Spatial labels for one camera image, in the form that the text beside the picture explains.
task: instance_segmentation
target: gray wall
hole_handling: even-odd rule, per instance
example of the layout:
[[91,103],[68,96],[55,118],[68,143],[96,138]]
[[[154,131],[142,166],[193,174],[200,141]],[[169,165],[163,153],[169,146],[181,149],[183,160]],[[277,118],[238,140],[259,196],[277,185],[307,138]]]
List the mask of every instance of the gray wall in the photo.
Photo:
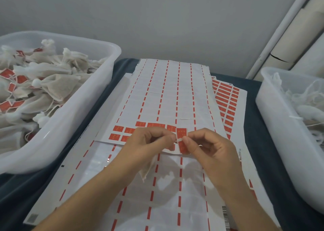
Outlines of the gray wall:
[[245,77],[294,0],[0,0],[0,34],[110,41],[121,58],[200,63]]

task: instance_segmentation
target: dark blue fabric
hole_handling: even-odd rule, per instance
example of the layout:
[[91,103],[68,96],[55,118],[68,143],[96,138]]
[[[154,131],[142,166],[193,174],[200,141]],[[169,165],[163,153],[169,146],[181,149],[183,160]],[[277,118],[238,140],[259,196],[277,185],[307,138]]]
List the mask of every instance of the dark blue fabric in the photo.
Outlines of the dark blue fabric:
[[[0,231],[32,229],[31,226],[22,225],[22,221],[112,89],[124,73],[134,71],[137,63],[138,59],[122,59],[116,62],[111,84],[53,163],[28,175],[0,175]],[[324,215],[312,209],[297,194],[255,104],[261,82],[215,73],[212,75],[248,92],[244,120],[245,142],[282,229],[324,230]]]

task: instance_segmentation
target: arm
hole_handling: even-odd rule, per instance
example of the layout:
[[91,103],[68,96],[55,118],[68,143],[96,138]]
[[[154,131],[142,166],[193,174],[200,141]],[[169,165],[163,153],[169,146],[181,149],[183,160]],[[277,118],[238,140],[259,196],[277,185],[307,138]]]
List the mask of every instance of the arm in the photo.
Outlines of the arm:
[[188,133],[183,141],[204,167],[240,231],[279,230],[251,194],[231,141],[206,128]]
[[137,172],[175,141],[175,134],[164,128],[137,128],[116,158],[34,231],[94,230],[114,198],[132,182]]

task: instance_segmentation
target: white plastic tub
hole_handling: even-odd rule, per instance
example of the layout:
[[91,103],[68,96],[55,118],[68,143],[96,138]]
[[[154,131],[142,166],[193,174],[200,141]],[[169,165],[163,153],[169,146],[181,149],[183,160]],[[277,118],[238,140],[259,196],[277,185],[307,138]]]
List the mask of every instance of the white plastic tub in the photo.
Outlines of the white plastic tub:
[[303,93],[315,80],[320,80],[321,92],[324,92],[324,79],[265,67],[261,70],[264,80],[256,98],[297,192],[310,206],[324,214],[324,152],[303,121],[293,118],[298,114],[279,88],[273,85],[272,76],[276,72],[283,89],[290,89],[292,93]]
[[0,174],[28,173],[51,163],[111,81],[114,62],[121,54],[120,47],[110,42],[41,31],[23,31],[1,36],[0,45],[9,45],[16,49],[38,48],[43,39],[53,39],[58,54],[67,47],[72,51],[87,54],[91,60],[104,57],[108,59],[30,142],[10,155],[0,155]]

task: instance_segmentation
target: white sticker sheet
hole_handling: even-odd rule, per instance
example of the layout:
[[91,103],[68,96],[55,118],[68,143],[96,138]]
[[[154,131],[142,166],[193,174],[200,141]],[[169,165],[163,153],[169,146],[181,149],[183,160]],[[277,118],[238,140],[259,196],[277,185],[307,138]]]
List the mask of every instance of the white sticker sheet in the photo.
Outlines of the white sticker sheet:
[[[247,92],[246,90],[234,87],[230,83],[219,81],[216,77],[212,77],[212,82],[215,99],[220,110],[227,138],[234,143],[237,149],[242,170],[251,193],[274,223],[280,226],[274,214],[273,205],[262,185],[249,150],[245,144],[244,118]],[[231,229],[237,230],[230,212],[228,212],[228,214]]]
[[[209,68],[170,60],[142,59],[136,66],[114,117],[105,122],[96,141],[123,145],[136,127],[160,126],[194,131],[209,128],[225,136],[212,89]],[[165,152],[180,154],[175,144]]]
[[[24,223],[37,225],[102,171],[121,145],[94,141],[107,110],[115,113],[130,84],[120,81],[68,153]],[[159,154],[143,183],[139,174],[111,204],[97,230],[229,230],[226,207],[200,164],[187,156]]]

